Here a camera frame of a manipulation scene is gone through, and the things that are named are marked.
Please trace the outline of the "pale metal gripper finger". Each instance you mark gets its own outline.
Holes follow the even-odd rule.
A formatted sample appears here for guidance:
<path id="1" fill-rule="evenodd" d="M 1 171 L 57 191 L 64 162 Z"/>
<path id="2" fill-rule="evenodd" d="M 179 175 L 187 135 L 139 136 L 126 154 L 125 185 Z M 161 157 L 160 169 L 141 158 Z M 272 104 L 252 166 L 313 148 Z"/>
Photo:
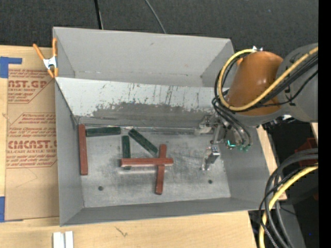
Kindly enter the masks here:
<path id="1" fill-rule="evenodd" d="M 204 158 L 202 162 L 202 170 L 207 171 L 209 170 L 209 166 L 212 161 L 212 148 L 211 146 L 207 147 L 204 153 Z"/>
<path id="2" fill-rule="evenodd" d="M 212 148 L 212 161 L 211 161 L 210 166 L 211 166 L 212 164 L 214 164 L 215 161 L 217 160 L 217 158 L 220 156 L 220 151 L 219 151 L 218 147 L 216 147 L 216 146 L 211 146 L 211 148 Z"/>

